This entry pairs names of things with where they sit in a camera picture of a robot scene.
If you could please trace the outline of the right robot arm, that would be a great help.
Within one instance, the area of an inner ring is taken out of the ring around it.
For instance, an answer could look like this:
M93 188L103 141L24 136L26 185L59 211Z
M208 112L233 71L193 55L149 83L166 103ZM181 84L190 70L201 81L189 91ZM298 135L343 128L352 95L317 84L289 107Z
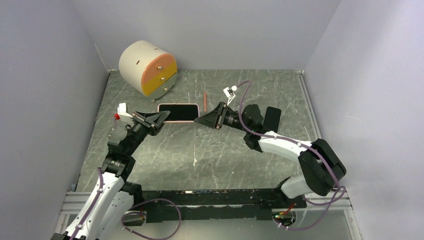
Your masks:
M277 187L275 202L282 208L301 195L315 193L325 197L347 173L327 141L321 138L302 141L277 134L265 124L257 104L249 104L242 112L237 112L220 102L194 122L211 129L228 126L244 131L243 140L251 150L278 155L299 164L301 174L285 179Z

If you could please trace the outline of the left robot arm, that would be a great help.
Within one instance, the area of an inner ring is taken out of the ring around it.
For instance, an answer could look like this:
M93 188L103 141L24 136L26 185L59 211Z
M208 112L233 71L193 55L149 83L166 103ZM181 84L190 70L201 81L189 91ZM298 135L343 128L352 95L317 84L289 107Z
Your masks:
M142 186L127 181L136 162L132 155L147 136L161 131L170 113L135 111L121 118L125 125L109 134L107 154L96 169L98 180L88 200L64 232L53 234L53 240L104 240L126 211L142 206Z

